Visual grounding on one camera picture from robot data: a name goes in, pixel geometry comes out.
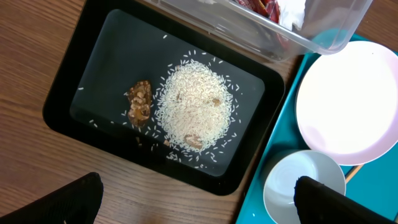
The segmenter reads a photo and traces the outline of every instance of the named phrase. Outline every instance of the pink plate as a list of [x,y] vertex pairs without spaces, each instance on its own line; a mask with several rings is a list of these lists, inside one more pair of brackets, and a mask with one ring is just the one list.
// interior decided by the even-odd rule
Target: pink plate
[[298,128],[310,149],[355,166],[398,141],[398,56],[372,42],[350,42],[321,56],[297,94]]

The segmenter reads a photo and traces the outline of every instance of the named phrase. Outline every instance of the tray rim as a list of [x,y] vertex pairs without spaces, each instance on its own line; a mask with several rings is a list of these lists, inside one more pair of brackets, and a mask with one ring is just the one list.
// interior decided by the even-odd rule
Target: tray rim
[[[216,195],[228,195],[233,193],[242,181],[243,175],[259,148],[259,145],[260,149],[265,148],[265,140],[271,135],[271,127],[273,127],[276,121],[275,115],[282,104],[282,99],[285,94],[285,83],[282,77],[271,68],[255,62],[252,59],[227,48],[227,46],[224,46],[221,43],[184,26],[183,24],[179,24],[177,21],[174,21],[159,12],[155,12],[153,9],[150,9],[139,2],[129,0],[86,0],[71,41],[67,47],[64,58],[45,101],[43,107],[45,123],[49,128],[58,133],[64,134],[83,143],[87,143],[123,159],[126,159],[126,154],[128,153],[120,151],[123,151],[125,148],[135,150],[135,148],[137,148],[135,137],[139,136],[140,138],[145,138],[143,134],[140,135],[138,133],[128,137],[124,135],[121,138],[108,136],[100,130],[93,129],[85,124],[75,121],[69,113],[73,97],[75,96],[83,72],[85,71],[86,64],[90,59],[97,37],[102,30],[104,21],[110,12],[118,9],[141,19],[148,24],[156,26],[179,39],[202,48],[215,57],[218,57],[225,62],[260,78],[264,81],[264,84],[266,84],[266,80],[273,84],[266,85],[266,92],[259,103],[259,105],[261,105],[266,102],[266,105],[257,107],[244,137],[242,138],[231,163],[223,175],[213,177],[200,172],[197,169],[187,167],[183,164],[178,164],[166,158],[150,158],[150,150],[148,150],[148,153],[145,152],[145,150],[137,149],[137,151],[134,151],[134,158],[130,157],[127,159],[139,164],[140,166],[160,172],[161,174],[186,182]],[[168,26],[171,24],[180,29],[178,30],[178,34],[176,34],[175,27],[171,28],[172,26]],[[273,110],[265,110],[266,106],[273,108]],[[253,120],[257,120],[260,117],[265,117],[265,121],[253,122]],[[260,124],[266,124],[267,128],[259,127]],[[255,139],[254,142],[251,142],[250,139],[248,139],[248,136],[255,136],[254,138],[257,138],[258,140]],[[159,143],[158,141],[152,141],[151,144],[148,144],[145,147],[150,149],[153,142]],[[115,148],[115,145],[122,150],[115,152],[115,149],[113,149]],[[246,146],[246,151],[241,150],[244,146]]]
[[[350,41],[357,41],[357,40],[369,41],[368,39],[366,39],[366,38],[364,38],[364,37],[362,37],[362,36],[360,36],[358,34],[354,34]],[[271,144],[269,144],[269,143],[272,142],[272,140],[274,139],[275,130],[277,129],[277,127],[279,125],[279,121],[281,119],[283,111],[287,107],[287,102],[288,102],[288,100],[291,99],[292,95],[295,94],[295,89],[300,85],[301,80],[303,78],[303,75],[304,75],[303,74],[303,70],[307,66],[307,62],[308,62],[309,58],[314,56],[314,55],[319,55],[319,54],[317,54],[317,53],[309,53],[309,54],[305,54],[304,57],[303,57],[303,60],[302,60],[302,62],[300,64],[300,68],[297,71],[297,74],[296,74],[296,76],[294,78],[293,84],[290,87],[290,90],[289,90],[289,93],[287,94],[286,100],[284,101],[284,105],[283,105],[283,107],[282,107],[282,109],[281,109],[281,111],[280,111],[280,113],[278,115],[276,124],[274,125],[274,128],[272,129],[272,134],[271,134],[271,136],[270,136],[270,138],[269,138],[269,140],[267,142],[267,145],[266,145],[266,148],[265,148],[264,152],[262,153],[261,160],[258,163],[258,166],[256,167],[256,172],[254,173],[253,178],[251,179],[250,186],[248,188],[246,196],[244,197],[243,204],[242,204],[241,208],[239,209],[239,215],[237,216],[236,222],[235,222],[237,224],[242,223],[242,221],[241,221],[242,216],[243,216],[242,211],[247,207],[247,204],[249,203],[249,199],[248,199],[249,197],[248,196],[252,194],[252,191],[253,191],[253,188],[254,188],[254,184],[255,184],[254,180],[258,179],[258,177],[260,175],[260,172],[261,172],[261,167],[264,166],[264,161],[265,161],[266,155],[267,155],[267,153],[269,151],[269,148],[271,147]]]

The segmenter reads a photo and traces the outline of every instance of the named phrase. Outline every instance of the cup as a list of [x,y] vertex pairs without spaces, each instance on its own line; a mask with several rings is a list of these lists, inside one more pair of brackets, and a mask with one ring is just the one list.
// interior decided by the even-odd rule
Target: cup
[[273,156],[261,174],[264,206],[278,224],[300,224],[294,205],[296,181],[308,176],[345,195],[345,175],[329,156],[313,150],[286,150]]

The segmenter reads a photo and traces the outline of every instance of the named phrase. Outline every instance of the black object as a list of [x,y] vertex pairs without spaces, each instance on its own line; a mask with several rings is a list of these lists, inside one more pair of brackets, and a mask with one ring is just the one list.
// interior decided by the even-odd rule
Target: black object
[[[241,96],[234,93],[240,104],[241,126],[236,119],[228,131],[229,136],[235,132],[241,140],[227,144],[230,148],[222,157],[218,155],[217,163],[203,155],[203,162],[195,165],[182,155],[181,163],[168,160],[165,156],[170,149],[161,139],[164,133],[158,139],[145,136],[146,130],[139,133],[131,129],[127,118],[120,115],[129,108],[123,96],[129,87],[139,79],[151,79],[154,92],[161,81],[162,74],[158,73],[167,74],[169,63],[179,64],[182,52],[194,49],[195,60],[200,62],[203,58],[209,62],[212,57],[225,61],[212,63],[211,69],[229,72],[224,75],[231,75],[245,90]],[[84,90],[76,92],[78,87]],[[87,0],[43,116],[57,132],[214,194],[227,195],[238,187],[256,149],[264,149],[284,90],[277,72],[146,6],[131,0]],[[98,128],[89,123],[91,119]],[[200,164],[207,168],[194,168]]]
[[90,173],[0,218],[2,224],[91,224],[101,206],[104,186]]
[[394,223],[310,177],[297,181],[294,203],[302,224]]

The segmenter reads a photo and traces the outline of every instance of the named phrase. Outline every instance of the black tray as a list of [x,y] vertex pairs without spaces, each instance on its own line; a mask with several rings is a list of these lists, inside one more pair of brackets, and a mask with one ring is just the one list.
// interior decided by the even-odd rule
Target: black tray
[[[188,51],[189,58],[183,57]],[[206,151],[198,162],[197,154],[190,153],[193,159],[189,161],[191,157],[181,154],[181,149],[163,145],[165,133],[160,126],[159,136],[152,137],[156,122],[147,123],[151,131],[145,127],[139,132],[121,115],[129,109],[124,93],[137,81],[150,80],[154,94],[163,82],[160,77],[168,76],[167,65],[191,58],[206,65],[210,62],[214,72],[229,75],[228,79],[239,85],[239,91],[229,88],[237,100],[233,103],[239,105],[238,115],[232,114],[236,121],[228,136],[218,140],[217,149],[207,149],[216,154],[217,162],[205,155]],[[152,9],[130,0],[87,0],[45,103],[44,120],[71,138],[226,195],[238,187],[257,147],[265,145],[283,94],[283,80],[275,71]],[[136,137],[142,145],[138,146]],[[221,147],[229,139],[232,141]],[[166,159],[170,152],[178,154],[181,162]]]

